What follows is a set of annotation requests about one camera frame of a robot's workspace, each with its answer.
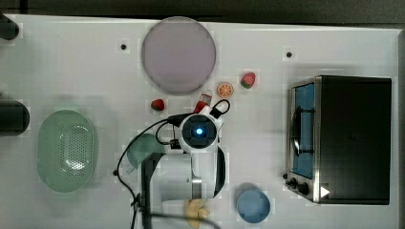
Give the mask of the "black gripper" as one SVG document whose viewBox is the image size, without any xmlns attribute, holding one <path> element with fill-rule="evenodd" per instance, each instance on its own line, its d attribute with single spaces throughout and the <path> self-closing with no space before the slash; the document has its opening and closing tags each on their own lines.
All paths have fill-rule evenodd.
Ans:
<svg viewBox="0 0 405 229">
<path fill-rule="evenodd" d="M 167 122 L 175 127 L 180 127 L 181 123 L 190 115 L 191 113 L 170 115 L 167 117 Z"/>
</svg>

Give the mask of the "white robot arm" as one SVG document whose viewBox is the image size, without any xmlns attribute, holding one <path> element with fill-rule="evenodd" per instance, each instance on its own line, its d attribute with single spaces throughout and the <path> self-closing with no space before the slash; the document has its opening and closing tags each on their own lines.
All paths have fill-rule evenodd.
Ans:
<svg viewBox="0 0 405 229">
<path fill-rule="evenodd" d="M 140 164 L 142 229 L 175 229 L 163 213 L 169 200 L 207 199 L 224 187 L 225 159 L 218 146 L 224 122 L 209 114 L 177 114 L 168 124 L 180 129 L 171 144 L 178 153 L 153 153 Z"/>
</svg>

